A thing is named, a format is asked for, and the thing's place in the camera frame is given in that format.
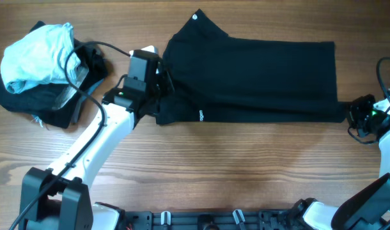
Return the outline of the black polo shirt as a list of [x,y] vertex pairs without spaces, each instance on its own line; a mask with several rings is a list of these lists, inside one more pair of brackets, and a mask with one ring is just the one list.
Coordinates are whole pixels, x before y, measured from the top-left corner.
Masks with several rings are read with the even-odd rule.
[[163,53],[174,93],[158,125],[174,122],[340,123],[333,42],[229,36],[196,11]]

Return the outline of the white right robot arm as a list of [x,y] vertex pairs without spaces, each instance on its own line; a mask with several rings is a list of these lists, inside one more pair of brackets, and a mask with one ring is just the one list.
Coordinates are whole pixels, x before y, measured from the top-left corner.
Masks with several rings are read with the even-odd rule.
[[375,145],[375,177],[338,206],[312,199],[300,216],[308,229],[390,229],[390,94],[361,96],[347,105],[348,134]]

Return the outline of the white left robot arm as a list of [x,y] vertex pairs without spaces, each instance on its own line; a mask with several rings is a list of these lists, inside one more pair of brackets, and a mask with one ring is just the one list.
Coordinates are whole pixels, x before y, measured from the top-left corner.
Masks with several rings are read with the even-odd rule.
[[123,229],[124,210],[92,204],[90,188],[120,141],[143,116],[156,114],[160,97],[172,91],[160,58],[132,57],[123,87],[111,89],[98,105],[97,121],[47,169],[25,174],[11,229]]

